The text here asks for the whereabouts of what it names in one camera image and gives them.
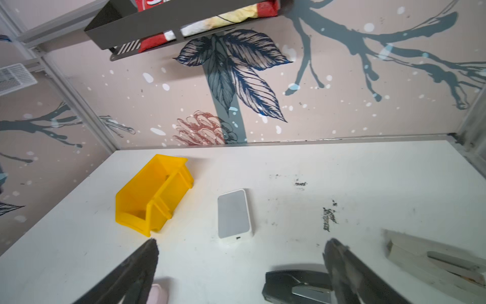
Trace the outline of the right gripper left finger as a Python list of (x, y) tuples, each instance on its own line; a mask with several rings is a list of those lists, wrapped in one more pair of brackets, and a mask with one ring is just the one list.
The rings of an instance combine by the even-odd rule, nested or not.
[(74, 303), (146, 303), (158, 256), (156, 240), (147, 240)]

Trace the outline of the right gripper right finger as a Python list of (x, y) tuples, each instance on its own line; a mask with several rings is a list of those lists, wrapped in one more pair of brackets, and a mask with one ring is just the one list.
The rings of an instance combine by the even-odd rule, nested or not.
[(408, 303), (338, 239), (330, 239), (323, 253), (338, 303)]

